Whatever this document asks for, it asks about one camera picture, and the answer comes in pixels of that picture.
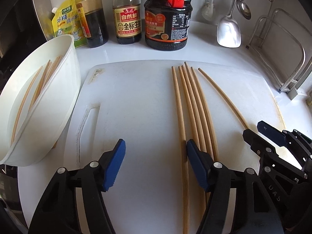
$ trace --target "white countertop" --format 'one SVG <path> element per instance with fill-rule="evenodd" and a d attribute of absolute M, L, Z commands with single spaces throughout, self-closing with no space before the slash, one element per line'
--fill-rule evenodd
<path fill-rule="evenodd" d="M 230 49 L 218 45 L 216 38 L 205 35 L 205 29 L 210 26 L 193 22 L 189 30 L 188 43 L 185 48 L 164 52 L 157 51 L 145 44 L 144 37 L 139 43 L 120 45 L 113 33 L 105 45 L 90 49 L 87 46 L 77 48 L 77 55 L 81 68 L 82 83 L 88 71 L 95 65 L 120 61 L 135 60 L 185 60 L 208 62 L 230 67 L 258 72 L 267 80 L 273 95 L 283 115 L 287 130 L 297 129 L 312 137 L 312 115 L 303 100 L 290 101 L 285 93 L 279 94 L 277 89 L 268 81 L 262 67 L 242 44 L 241 47 Z M 18 168 L 18 186 L 21 206 L 26 223 L 30 225 L 32 215 L 55 171 L 63 166 L 63 154 L 68 131 L 68 124 L 60 136 L 57 146 L 39 163 Z"/>

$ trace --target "dish rack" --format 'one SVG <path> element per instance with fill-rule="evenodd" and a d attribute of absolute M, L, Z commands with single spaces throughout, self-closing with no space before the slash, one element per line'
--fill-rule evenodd
<path fill-rule="evenodd" d="M 248 44 L 246 46 L 247 49 L 254 51 L 255 54 L 262 60 L 265 67 L 268 69 L 271 76 L 275 79 L 276 83 L 278 84 L 278 91 L 286 92 L 290 99 L 293 99 L 296 95 L 298 95 L 298 88 L 302 85 L 302 83 L 307 79 L 308 75 L 311 73 L 312 69 L 312 57 L 310 58 L 309 62 L 304 66 L 306 55 L 305 55 L 305 49 L 303 48 L 302 44 L 281 24 L 276 22 L 274 20 L 277 13 L 282 12 L 288 17 L 290 17 L 292 20 L 294 20 L 297 24 L 299 24 L 310 36 L 312 36 L 312 33 L 300 22 L 298 21 L 293 15 L 288 13 L 287 11 L 276 8 L 272 16 L 263 15 L 260 16 L 255 24 L 255 27 L 252 31 L 252 34 L 250 36 L 250 39 L 248 41 Z M 268 27 L 264 31 L 264 37 L 261 38 L 263 30 L 260 32 L 259 36 L 256 36 L 255 32 L 257 31 L 261 21 L 266 19 L 266 22 L 268 22 Z M 272 26 L 272 24 L 275 24 L 279 28 L 281 28 L 285 33 L 287 33 L 292 40 L 299 46 L 301 50 L 301 60 L 296 66 L 295 70 L 291 73 L 291 75 L 285 80 L 285 78 L 282 76 L 280 70 L 277 68 L 277 66 L 274 64 L 273 61 L 271 61 L 268 57 L 266 57 L 265 53 L 262 51 L 262 46 L 264 43 L 264 40 L 266 39 L 268 32 Z"/>

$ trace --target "stainless steel spoon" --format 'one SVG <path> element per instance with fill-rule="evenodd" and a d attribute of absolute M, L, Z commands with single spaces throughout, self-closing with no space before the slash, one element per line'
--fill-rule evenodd
<path fill-rule="evenodd" d="M 233 0 L 229 14 L 221 18 L 218 23 L 216 39 L 221 46 L 234 48 L 241 45 L 241 31 L 235 19 L 232 18 L 235 3 L 236 0 Z"/>
<path fill-rule="evenodd" d="M 242 14 L 242 16 L 248 20 L 252 18 L 252 14 L 248 5 L 245 3 L 244 0 L 236 0 L 236 6 L 238 11 Z"/>

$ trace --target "white bowl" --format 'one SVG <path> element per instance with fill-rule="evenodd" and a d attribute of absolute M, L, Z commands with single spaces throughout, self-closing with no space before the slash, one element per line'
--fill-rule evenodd
<path fill-rule="evenodd" d="M 62 61 L 29 110 L 48 60 Z M 15 140 L 12 131 L 25 92 L 38 69 L 23 106 Z M 62 133 L 76 103 L 81 77 L 72 35 L 62 35 L 33 51 L 14 71 L 0 95 L 0 164 L 28 166 L 39 162 Z"/>

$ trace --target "nutrition facts label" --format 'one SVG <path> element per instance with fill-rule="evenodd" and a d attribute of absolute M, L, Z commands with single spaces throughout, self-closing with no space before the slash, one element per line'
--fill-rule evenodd
<path fill-rule="evenodd" d="M 179 14 L 172 18 L 171 40 L 183 40 L 188 36 L 188 15 Z"/>
<path fill-rule="evenodd" d="M 172 18 L 172 28 L 183 28 L 188 26 L 188 15 L 179 14 Z"/>

